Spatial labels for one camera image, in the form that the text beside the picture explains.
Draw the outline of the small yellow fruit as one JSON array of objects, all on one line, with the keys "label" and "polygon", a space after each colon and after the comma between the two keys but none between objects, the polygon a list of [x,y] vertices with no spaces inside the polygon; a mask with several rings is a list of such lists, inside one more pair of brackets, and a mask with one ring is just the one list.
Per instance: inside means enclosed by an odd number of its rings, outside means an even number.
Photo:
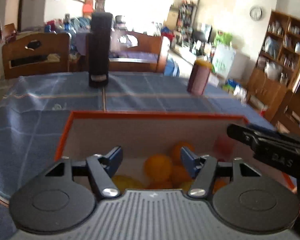
[{"label": "small yellow fruit", "polygon": [[189,180],[182,182],[178,187],[182,189],[184,192],[188,192],[193,184],[194,180]]}]

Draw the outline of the large orange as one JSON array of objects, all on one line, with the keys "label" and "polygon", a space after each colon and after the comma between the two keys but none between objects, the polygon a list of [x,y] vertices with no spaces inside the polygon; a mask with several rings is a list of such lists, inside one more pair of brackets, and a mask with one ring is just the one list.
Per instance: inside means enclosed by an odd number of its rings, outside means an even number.
[{"label": "large orange", "polygon": [[143,172],[150,182],[161,183],[168,181],[173,168],[172,159],[168,155],[154,154],[146,159]]}]

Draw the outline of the wooden chair right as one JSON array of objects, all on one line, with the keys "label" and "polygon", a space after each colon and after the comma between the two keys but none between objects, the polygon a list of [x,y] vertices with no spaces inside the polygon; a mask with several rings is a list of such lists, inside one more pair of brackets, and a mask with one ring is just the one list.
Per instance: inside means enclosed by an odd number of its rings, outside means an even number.
[{"label": "wooden chair right", "polygon": [[300,96],[288,90],[270,123],[280,132],[300,136]]}]

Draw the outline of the wooden chair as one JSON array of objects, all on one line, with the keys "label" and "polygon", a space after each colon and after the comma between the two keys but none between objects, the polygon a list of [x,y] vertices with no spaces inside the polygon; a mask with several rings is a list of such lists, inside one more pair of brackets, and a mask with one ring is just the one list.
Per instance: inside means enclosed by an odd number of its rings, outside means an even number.
[{"label": "wooden chair", "polygon": [[300,96],[288,90],[270,123],[280,132],[300,136]]},{"label": "wooden chair", "polygon": [[167,37],[115,30],[111,33],[109,70],[163,73],[169,51]]},{"label": "wooden chair", "polygon": [[2,47],[5,79],[68,72],[70,42],[69,33],[38,33],[5,44]]}]

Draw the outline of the orange cardboard box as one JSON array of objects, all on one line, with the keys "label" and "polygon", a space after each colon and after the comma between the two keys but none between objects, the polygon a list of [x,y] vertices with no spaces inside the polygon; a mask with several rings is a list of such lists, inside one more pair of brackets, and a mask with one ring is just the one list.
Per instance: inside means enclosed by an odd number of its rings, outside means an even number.
[{"label": "orange cardboard box", "polygon": [[147,157],[168,153],[181,141],[190,143],[198,153],[217,156],[217,147],[228,138],[226,128],[232,123],[245,125],[248,120],[215,113],[72,111],[55,160],[82,160],[121,146],[124,160],[119,173],[146,182],[142,166]]}]

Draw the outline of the blue plaid tablecloth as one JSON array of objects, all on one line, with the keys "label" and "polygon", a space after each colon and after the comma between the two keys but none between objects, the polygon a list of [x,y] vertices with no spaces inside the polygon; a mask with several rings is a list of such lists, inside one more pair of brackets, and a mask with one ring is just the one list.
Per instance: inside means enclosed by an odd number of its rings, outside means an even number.
[{"label": "blue plaid tablecloth", "polygon": [[105,89],[88,75],[57,73],[0,84],[0,201],[49,166],[72,111],[159,111],[234,114],[265,128],[271,124],[225,91],[207,86],[187,92],[187,80],[151,73],[111,73]]}]

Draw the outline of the pink cup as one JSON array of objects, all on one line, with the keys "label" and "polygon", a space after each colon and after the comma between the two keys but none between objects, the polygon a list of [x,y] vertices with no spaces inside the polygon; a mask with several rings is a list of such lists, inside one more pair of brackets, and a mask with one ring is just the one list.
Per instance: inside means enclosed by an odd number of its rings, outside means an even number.
[{"label": "pink cup", "polygon": [[209,76],[213,70],[214,67],[210,62],[197,59],[192,68],[187,91],[192,95],[203,95]]}]

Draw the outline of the wooden bookshelf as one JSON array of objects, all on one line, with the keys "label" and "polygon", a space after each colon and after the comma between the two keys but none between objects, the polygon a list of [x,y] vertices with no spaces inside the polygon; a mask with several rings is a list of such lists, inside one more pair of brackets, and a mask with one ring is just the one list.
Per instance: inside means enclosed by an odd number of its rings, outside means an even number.
[{"label": "wooden bookshelf", "polygon": [[300,19],[272,11],[255,68],[247,84],[248,103],[268,121],[300,73]]}]

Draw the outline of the wooden chair far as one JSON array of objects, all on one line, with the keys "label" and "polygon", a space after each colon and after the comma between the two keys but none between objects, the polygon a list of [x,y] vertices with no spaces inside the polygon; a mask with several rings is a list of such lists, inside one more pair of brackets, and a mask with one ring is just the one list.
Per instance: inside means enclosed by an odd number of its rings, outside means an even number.
[{"label": "wooden chair far", "polygon": [[167,37],[115,30],[111,33],[109,70],[163,73],[169,51]]}]

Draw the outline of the black cylinder speaker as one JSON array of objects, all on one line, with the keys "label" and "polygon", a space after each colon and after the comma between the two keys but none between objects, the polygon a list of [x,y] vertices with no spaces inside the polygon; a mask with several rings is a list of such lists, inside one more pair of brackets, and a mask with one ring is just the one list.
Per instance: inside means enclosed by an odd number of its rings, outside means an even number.
[{"label": "black cylinder speaker", "polygon": [[87,61],[89,86],[104,87],[108,84],[109,51],[113,15],[108,12],[94,12],[90,33],[87,35]]}]

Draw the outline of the wooden chair left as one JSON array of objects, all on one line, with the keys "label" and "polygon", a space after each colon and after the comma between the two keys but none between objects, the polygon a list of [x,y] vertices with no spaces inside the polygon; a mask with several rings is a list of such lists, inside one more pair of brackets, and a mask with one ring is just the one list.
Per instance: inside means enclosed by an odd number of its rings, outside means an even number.
[{"label": "wooden chair left", "polygon": [[5,44],[2,47],[5,79],[68,72],[70,42],[69,33],[38,33]]}]

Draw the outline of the wall clock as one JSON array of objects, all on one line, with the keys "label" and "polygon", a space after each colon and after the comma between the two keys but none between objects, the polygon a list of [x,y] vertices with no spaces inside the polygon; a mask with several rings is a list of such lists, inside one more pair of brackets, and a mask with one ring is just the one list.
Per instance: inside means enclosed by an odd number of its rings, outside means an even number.
[{"label": "wall clock", "polygon": [[250,9],[249,15],[253,21],[259,21],[262,18],[262,8],[255,6]]}]

